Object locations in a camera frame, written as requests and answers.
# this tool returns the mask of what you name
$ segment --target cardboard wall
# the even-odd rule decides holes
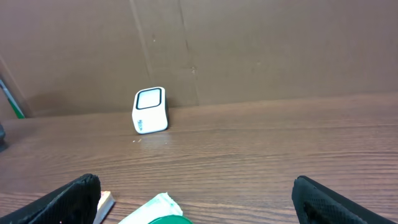
[[[29,116],[397,91],[398,1],[6,0],[0,55]]]

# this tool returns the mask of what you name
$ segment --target black object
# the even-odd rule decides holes
[[[4,137],[6,137],[6,132],[4,131],[4,128],[2,128],[2,125],[0,124],[0,142],[3,142]]]
[[[292,200],[301,224],[394,223],[306,176],[294,181]]]
[[[0,152],[6,147],[6,143],[4,142],[4,138],[6,137],[6,132],[4,128],[0,124]]]
[[[101,198],[96,175],[85,174],[25,207],[0,218],[0,223],[93,223]]]

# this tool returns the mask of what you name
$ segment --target small white cube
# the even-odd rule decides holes
[[[164,88],[154,87],[138,91],[131,116],[139,134],[166,130],[169,126],[169,109]]]

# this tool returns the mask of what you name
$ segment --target wood grain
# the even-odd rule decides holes
[[[117,223],[168,192],[194,223],[297,223],[290,194],[307,175],[398,222],[398,93],[170,110],[139,136],[130,114],[6,121],[0,215],[84,173],[99,175]]]

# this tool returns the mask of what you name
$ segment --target green container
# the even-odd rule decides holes
[[[189,219],[180,215],[168,215],[160,217],[149,224],[193,224]]]

